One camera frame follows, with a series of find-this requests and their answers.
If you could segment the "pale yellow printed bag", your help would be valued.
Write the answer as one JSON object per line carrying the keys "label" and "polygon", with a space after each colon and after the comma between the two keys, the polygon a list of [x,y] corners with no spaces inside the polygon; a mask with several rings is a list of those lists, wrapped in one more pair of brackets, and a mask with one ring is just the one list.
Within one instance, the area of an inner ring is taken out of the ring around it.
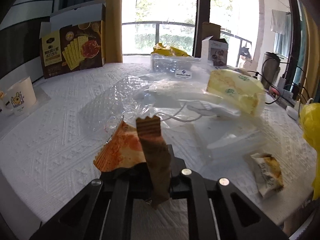
{"label": "pale yellow printed bag", "polygon": [[222,97],[253,117],[261,116],[264,110],[265,90],[261,82],[233,70],[211,71],[207,92]]}

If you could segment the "yellow snack bags in box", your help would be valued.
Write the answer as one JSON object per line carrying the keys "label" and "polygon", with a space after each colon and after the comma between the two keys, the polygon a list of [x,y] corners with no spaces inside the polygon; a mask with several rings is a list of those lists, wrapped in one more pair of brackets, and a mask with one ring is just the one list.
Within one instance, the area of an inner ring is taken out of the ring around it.
{"label": "yellow snack bags in box", "polygon": [[162,43],[157,43],[153,47],[153,52],[151,54],[158,54],[162,56],[181,56],[181,57],[190,57],[185,51],[172,46],[163,46]]}

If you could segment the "orange brown snack wrapper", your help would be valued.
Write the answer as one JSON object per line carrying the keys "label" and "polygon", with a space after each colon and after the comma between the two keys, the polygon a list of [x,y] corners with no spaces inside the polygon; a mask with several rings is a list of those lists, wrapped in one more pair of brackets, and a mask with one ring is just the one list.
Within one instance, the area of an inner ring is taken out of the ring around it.
{"label": "orange brown snack wrapper", "polygon": [[111,140],[95,156],[93,164],[100,172],[111,172],[146,163],[153,186],[149,199],[156,209],[170,198],[171,155],[162,137],[158,116],[137,118],[136,126],[121,120]]}

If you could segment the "white cartoon mug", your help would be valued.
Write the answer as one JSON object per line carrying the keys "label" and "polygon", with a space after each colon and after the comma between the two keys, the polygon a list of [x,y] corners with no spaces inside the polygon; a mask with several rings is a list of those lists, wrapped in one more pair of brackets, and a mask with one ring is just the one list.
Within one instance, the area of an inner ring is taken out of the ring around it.
{"label": "white cartoon mug", "polygon": [[16,116],[22,115],[36,101],[35,91],[29,76],[13,84],[5,93],[1,91],[1,110],[4,113],[14,113]]}

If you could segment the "steel thermos bottle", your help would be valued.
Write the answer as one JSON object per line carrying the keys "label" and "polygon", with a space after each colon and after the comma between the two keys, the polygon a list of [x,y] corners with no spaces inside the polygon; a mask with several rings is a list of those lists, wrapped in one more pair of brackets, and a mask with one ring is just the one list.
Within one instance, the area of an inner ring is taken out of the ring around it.
{"label": "steel thermos bottle", "polygon": [[270,84],[274,85],[280,72],[280,58],[275,53],[266,52],[261,67],[261,83],[265,89],[269,89]]}

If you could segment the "clear plastic food container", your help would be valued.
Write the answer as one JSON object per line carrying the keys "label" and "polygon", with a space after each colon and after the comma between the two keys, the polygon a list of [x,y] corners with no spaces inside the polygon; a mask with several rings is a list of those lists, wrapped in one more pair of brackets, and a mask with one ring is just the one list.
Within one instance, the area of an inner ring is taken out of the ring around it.
{"label": "clear plastic food container", "polygon": [[150,66],[154,73],[163,73],[176,79],[192,79],[196,70],[206,67],[198,58],[159,54],[151,55]]}

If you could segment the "yellow plastic bag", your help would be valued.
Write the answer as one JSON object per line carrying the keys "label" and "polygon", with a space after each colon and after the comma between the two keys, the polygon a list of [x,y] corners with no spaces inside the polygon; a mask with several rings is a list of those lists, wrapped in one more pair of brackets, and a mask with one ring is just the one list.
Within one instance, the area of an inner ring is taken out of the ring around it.
{"label": "yellow plastic bag", "polygon": [[319,198],[319,161],[320,161],[320,103],[305,105],[300,112],[299,122],[303,130],[303,138],[317,152],[316,173],[312,183],[313,200]]}

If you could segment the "small white product box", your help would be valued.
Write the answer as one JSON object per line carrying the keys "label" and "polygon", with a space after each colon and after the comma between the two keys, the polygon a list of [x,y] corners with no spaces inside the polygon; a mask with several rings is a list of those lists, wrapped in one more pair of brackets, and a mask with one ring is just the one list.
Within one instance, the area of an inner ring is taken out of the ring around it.
{"label": "small white product box", "polygon": [[209,22],[202,24],[201,59],[212,61],[217,69],[227,66],[228,43],[220,37],[221,26]]}

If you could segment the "yellow curtain left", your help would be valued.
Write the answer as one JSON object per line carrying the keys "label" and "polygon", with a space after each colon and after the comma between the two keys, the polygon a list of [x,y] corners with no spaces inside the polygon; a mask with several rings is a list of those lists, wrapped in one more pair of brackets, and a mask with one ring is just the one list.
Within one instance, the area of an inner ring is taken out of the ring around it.
{"label": "yellow curtain left", "polygon": [[122,63],[121,9],[122,0],[104,0],[105,12],[105,60],[106,63]]}

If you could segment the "brown cracker box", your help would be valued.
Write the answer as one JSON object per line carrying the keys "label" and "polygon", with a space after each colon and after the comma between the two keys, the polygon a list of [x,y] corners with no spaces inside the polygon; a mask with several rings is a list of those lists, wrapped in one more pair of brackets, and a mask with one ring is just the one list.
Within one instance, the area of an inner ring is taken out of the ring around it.
{"label": "brown cracker box", "polygon": [[42,22],[40,58],[48,79],[105,64],[105,2],[85,2],[59,10]]}

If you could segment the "small snack wrapper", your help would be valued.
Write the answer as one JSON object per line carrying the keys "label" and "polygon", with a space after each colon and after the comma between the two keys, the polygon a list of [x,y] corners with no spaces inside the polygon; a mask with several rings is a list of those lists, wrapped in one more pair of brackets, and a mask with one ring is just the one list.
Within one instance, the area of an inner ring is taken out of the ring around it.
{"label": "small snack wrapper", "polygon": [[284,188],[282,172],[276,158],[271,154],[255,153],[251,155],[253,171],[258,191],[268,198]]}

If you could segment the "clear plastic wrap sheets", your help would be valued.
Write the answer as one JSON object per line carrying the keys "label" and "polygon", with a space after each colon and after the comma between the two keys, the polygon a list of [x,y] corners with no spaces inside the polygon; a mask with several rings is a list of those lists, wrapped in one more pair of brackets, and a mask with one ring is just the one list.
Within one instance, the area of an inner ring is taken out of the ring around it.
{"label": "clear plastic wrap sheets", "polygon": [[80,110],[87,133],[102,128],[111,133],[120,120],[135,126],[137,118],[153,116],[160,118],[166,135],[172,134],[179,145],[186,144],[202,161],[247,155],[264,143],[250,118],[196,80],[128,76]]}

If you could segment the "white lace tablecloth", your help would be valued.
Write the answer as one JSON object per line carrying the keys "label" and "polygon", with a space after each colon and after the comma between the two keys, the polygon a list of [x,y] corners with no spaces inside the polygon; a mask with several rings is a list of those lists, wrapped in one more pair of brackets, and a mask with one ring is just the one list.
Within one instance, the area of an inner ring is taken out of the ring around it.
{"label": "white lace tablecloth", "polygon": [[[48,98],[28,116],[1,116],[1,213],[16,235],[29,238],[92,179],[99,176],[93,159],[108,138],[103,128],[82,125],[86,103],[127,76],[150,70],[146,63],[111,63],[36,83]],[[284,109],[266,106],[257,121],[263,152],[280,163],[284,188],[263,198],[249,154],[236,152],[208,158],[206,133],[222,135],[214,120],[201,118],[163,131],[164,139],[186,165],[203,177],[228,178],[275,223],[281,224],[312,196],[316,151]]]}

